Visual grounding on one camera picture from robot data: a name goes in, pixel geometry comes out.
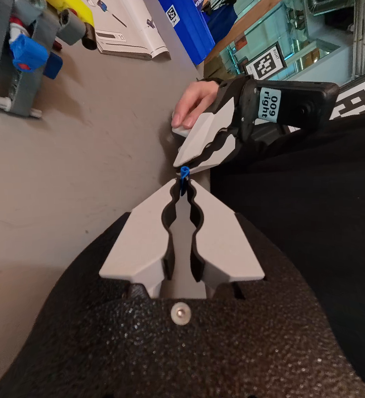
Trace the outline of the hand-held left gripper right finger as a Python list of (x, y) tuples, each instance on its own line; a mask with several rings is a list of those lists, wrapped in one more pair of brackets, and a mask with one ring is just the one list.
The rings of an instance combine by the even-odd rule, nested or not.
[(265, 273), (241, 226), (245, 218), (193, 180), (187, 198), (195, 225), (190, 255), (195, 281), (216, 291), (224, 283), (263, 280)]

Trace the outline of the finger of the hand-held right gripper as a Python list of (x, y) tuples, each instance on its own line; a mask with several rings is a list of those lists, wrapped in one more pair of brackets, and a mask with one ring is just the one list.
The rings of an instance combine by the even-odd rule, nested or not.
[(234, 111), (234, 98), (230, 98), (216, 113), (201, 114), (180, 147), (173, 167), (180, 169), (185, 163), (199, 156), (204, 148), (215, 140), (216, 135), (232, 134), (227, 129), (231, 125)]
[(191, 174), (202, 172), (220, 165), (234, 150), (236, 139), (232, 134), (217, 134), (202, 153), (185, 163)]

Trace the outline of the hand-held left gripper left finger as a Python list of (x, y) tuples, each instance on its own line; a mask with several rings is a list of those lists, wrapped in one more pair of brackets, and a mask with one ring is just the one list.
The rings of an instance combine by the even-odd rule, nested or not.
[(175, 269), (171, 224), (176, 219), (178, 180), (172, 179), (129, 214), (99, 271), (106, 279), (141, 284), (153, 299)]

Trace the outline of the small blue lego piece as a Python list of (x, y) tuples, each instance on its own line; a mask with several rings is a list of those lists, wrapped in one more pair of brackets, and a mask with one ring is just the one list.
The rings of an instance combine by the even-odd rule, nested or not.
[(190, 181), (190, 168), (182, 166), (180, 169), (180, 196), (184, 196)]

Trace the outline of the grey and blue lego model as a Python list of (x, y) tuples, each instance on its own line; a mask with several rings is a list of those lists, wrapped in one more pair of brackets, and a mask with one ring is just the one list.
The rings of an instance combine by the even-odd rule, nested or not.
[(63, 66), (60, 39), (69, 46), (81, 41), (96, 50), (95, 28), (73, 10), (58, 12), (45, 0), (0, 1), (0, 109), (22, 117), (41, 118), (33, 108), (42, 78), (56, 78)]

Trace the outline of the person's right hand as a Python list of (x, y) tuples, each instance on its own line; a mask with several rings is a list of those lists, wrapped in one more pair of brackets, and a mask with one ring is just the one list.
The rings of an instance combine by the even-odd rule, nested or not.
[(177, 102), (173, 115), (172, 128), (191, 129), (200, 115), (215, 101), (219, 81), (192, 82)]

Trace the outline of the person's black clothing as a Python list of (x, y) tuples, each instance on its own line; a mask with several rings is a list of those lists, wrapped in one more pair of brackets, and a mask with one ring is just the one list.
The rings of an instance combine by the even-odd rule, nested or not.
[(211, 193), (293, 262), (365, 382), (365, 113), (249, 141), (211, 171)]

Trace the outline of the wooden bench top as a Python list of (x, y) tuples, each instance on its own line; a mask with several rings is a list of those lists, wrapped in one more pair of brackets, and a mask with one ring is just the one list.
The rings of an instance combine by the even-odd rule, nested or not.
[(219, 53), (229, 44), (239, 38), (244, 32), (259, 21), (273, 7), (278, 5), (280, 0), (261, 0), (258, 1), (251, 9), (238, 19), (231, 27), (229, 33), (218, 43), (205, 58), (204, 64), (209, 63), (213, 58), (218, 57)]

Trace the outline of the blue plastic bin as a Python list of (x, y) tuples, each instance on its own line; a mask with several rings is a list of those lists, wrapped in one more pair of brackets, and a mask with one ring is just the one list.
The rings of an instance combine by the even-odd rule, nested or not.
[(191, 61), (201, 64), (215, 47), (215, 41), (196, 2), (160, 0), (159, 3)]

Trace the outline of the white instruction booklet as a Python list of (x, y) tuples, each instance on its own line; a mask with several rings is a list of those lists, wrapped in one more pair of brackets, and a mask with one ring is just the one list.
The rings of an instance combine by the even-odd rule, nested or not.
[(88, 0), (101, 54), (143, 60), (170, 59), (170, 52), (143, 0)]

